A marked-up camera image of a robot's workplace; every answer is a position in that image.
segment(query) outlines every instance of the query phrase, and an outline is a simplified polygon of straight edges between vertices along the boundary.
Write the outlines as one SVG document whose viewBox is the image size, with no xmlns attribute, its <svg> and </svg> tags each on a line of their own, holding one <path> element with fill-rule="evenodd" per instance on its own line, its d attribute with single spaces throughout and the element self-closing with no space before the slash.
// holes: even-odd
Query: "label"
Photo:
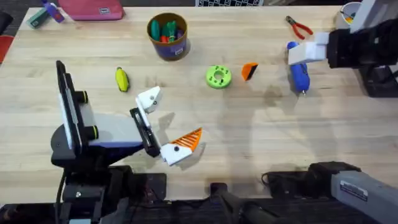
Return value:
<svg viewBox="0 0 398 224">
<path fill-rule="evenodd" d="M 101 15 L 110 14 L 111 10 L 108 7 L 104 7 L 99 9 L 99 13 L 101 13 Z"/>
<path fill-rule="evenodd" d="M 365 202 L 368 201 L 368 191 L 365 189 L 362 189 L 361 187 L 358 187 L 356 185 L 350 184 L 346 181 L 341 180 L 340 181 L 340 190 L 346 192 L 347 194 L 350 194 L 354 197 L 357 197 Z"/>
<path fill-rule="evenodd" d="M 182 53 L 182 52 L 183 52 L 183 49 L 180 48 L 180 49 L 176 50 L 174 53 L 175 53 L 176 55 L 179 55 L 179 54 Z"/>
</svg>

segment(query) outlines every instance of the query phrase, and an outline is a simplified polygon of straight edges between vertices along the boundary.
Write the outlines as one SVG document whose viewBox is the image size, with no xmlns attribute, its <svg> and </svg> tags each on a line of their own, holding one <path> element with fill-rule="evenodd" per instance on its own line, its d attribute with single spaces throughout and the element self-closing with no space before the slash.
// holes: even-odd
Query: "green gear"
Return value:
<svg viewBox="0 0 398 224">
<path fill-rule="evenodd" d="M 211 66 L 206 72 L 207 84 L 216 89 L 226 88 L 232 81 L 231 71 L 222 65 Z"/>
</svg>

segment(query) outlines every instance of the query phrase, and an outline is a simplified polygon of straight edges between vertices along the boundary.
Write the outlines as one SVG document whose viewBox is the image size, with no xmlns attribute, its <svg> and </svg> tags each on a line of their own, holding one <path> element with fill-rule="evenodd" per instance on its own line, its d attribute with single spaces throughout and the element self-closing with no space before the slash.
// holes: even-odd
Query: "red pliers handle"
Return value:
<svg viewBox="0 0 398 224">
<path fill-rule="evenodd" d="M 305 37 L 299 32 L 299 30 L 297 29 L 298 27 L 301 28 L 301 29 L 303 29 L 303 30 L 305 30 L 305 31 L 307 31 L 310 35 L 313 34 L 313 32 L 312 32 L 312 30 L 311 30 L 310 28 L 308 28 L 307 26 L 305 26 L 305 25 L 303 25 L 303 24 L 301 24 L 301 23 L 299 23 L 299 22 L 296 22 L 296 21 L 295 21 L 293 18 L 291 18 L 290 16 L 286 16 L 286 21 L 287 21 L 290 25 L 292 25 L 294 33 L 296 34 L 297 37 L 299 37 L 299 38 L 302 39 L 302 40 L 305 39 Z"/>
</svg>

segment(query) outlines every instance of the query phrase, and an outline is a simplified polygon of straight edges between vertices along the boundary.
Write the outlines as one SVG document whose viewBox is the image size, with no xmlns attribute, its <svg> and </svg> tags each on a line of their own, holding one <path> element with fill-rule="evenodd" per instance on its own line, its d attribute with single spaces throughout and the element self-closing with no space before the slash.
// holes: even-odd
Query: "cable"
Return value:
<svg viewBox="0 0 398 224">
<path fill-rule="evenodd" d="M 268 179 L 268 175 L 269 175 L 270 173 L 271 173 L 271 172 L 266 172 L 266 173 L 263 173 L 263 174 L 261 175 L 261 182 L 262 182 L 262 184 L 263 184 L 264 186 L 266 186 L 266 187 L 269 187 L 269 183 L 268 183 L 268 181 L 265 181 L 265 180 L 264 180 L 264 177 L 267 176 L 267 179 Z M 275 174 L 275 173 L 273 173 L 272 175 L 278 176 L 278 177 L 281 177 L 281 178 L 297 180 L 297 181 L 300 181 L 300 180 L 301 180 L 300 178 L 298 178 L 298 177 L 296 177 L 296 176 L 294 176 L 294 175 Z"/>
<path fill-rule="evenodd" d="M 59 205 L 60 205 L 60 201 L 61 201 L 62 187 L 63 187 L 63 183 L 65 182 L 66 177 L 67 177 L 67 173 L 64 169 L 62 172 L 60 185 L 58 186 L 57 198 L 55 199 L 55 204 L 54 204 L 55 224 L 59 224 L 59 217 L 58 217 Z"/>
</svg>

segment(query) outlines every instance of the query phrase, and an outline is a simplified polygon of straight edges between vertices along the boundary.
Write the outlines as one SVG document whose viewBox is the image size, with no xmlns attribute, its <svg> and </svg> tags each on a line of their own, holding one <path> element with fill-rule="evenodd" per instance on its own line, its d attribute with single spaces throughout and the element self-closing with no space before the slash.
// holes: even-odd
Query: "pink bag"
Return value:
<svg viewBox="0 0 398 224">
<path fill-rule="evenodd" d="M 73 20 L 118 20 L 123 17 L 119 0 L 58 0 Z"/>
</svg>

